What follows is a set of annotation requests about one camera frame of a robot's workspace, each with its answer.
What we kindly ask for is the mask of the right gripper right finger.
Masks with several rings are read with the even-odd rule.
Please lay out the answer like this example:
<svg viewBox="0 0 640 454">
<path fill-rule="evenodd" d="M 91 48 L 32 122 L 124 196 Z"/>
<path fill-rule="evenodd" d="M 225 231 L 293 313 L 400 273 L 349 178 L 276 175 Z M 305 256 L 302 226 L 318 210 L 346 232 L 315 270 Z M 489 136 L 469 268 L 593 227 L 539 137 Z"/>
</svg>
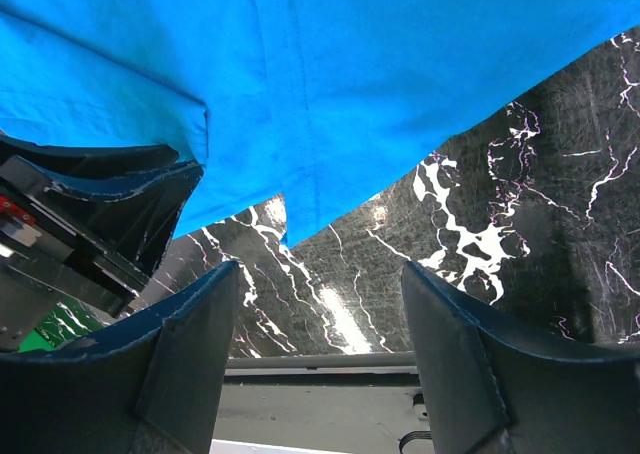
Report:
<svg viewBox="0 0 640 454">
<path fill-rule="evenodd" d="M 436 452 L 638 452 L 638 344 L 549 333 L 414 262 L 401 291 Z"/>
</svg>

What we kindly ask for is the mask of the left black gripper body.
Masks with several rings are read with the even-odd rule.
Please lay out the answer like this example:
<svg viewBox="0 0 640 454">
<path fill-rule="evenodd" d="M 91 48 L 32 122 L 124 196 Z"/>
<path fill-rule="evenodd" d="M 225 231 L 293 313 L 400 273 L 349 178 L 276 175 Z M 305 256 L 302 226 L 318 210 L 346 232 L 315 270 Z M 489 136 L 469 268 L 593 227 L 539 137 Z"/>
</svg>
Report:
<svg viewBox="0 0 640 454">
<path fill-rule="evenodd" d="M 16 352 L 65 296 L 116 317 L 150 281 L 135 244 L 150 171 L 90 161 L 1 164 L 1 349 Z"/>
</svg>

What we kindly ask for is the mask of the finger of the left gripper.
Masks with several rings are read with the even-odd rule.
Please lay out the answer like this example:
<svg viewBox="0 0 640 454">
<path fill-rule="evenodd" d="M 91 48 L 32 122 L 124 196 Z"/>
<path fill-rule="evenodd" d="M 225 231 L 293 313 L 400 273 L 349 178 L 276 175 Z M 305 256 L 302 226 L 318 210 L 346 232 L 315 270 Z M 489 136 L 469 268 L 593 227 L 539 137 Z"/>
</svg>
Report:
<svg viewBox="0 0 640 454">
<path fill-rule="evenodd" d="M 40 146 L 1 136 L 1 164 L 19 156 L 49 171 L 85 179 L 124 177 L 142 171 L 165 168 L 179 158 L 165 145 L 125 148 Z"/>
<path fill-rule="evenodd" d="M 150 277 L 202 175 L 198 163 L 181 162 L 106 180 L 58 176 L 43 198 Z"/>
</svg>

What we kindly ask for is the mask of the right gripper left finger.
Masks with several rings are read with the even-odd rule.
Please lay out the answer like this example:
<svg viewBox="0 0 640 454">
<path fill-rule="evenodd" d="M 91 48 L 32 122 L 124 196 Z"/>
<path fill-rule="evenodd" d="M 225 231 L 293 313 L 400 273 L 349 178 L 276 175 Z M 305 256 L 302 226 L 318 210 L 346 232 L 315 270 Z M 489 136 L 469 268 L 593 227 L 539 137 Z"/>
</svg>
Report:
<svg viewBox="0 0 640 454">
<path fill-rule="evenodd" d="M 238 305 L 227 261 L 58 349 L 3 355 L 2 452 L 209 452 Z"/>
</svg>

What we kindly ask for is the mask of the blue t shirt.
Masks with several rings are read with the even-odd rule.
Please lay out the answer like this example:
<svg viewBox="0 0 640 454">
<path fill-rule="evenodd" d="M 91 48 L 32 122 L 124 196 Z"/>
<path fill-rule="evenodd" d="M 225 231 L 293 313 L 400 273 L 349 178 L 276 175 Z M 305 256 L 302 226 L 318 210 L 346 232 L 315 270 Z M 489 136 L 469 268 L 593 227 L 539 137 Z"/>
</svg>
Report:
<svg viewBox="0 0 640 454">
<path fill-rule="evenodd" d="M 635 27 L 639 0 L 1 0 L 1 127 L 204 166 L 184 235 L 282 195 L 289 245 Z"/>
</svg>

